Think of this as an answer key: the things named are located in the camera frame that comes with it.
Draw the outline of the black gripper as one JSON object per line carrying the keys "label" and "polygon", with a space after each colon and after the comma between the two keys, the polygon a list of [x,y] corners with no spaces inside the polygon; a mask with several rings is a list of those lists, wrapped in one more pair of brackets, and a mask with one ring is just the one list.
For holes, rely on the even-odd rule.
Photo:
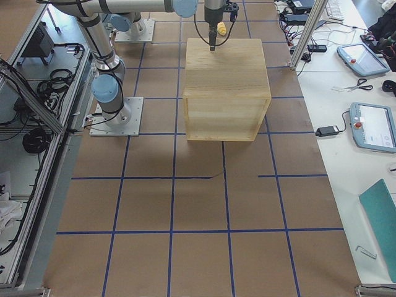
{"label": "black gripper", "polygon": [[222,21],[224,12],[224,0],[205,0],[204,19],[209,25],[209,46],[214,51],[217,40],[217,25]]}
{"label": "black gripper", "polygon": [[229,13],[230,22],[235,22],[238,18],[239,6],[236,2],[232,2],[230,0],[226,0],[225,4],[225,13]]}

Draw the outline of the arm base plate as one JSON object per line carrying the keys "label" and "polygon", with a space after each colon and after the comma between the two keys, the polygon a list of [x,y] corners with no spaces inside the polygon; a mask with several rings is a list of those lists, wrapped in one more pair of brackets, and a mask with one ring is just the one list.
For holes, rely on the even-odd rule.
{"label": "arm base plate", "polygon": [[116,29],[116,43],[150,43],[153,40],[155,21],[153,19],[140,19],[130,23],[128,19],[124,23],[113,24]]}
{"label": "arm base plate", "polygon": [[90,128],[92,137],[138,137],[144,105],[143,97],[124,97],[124,107],[113,118],[109,114],[94,117]]}

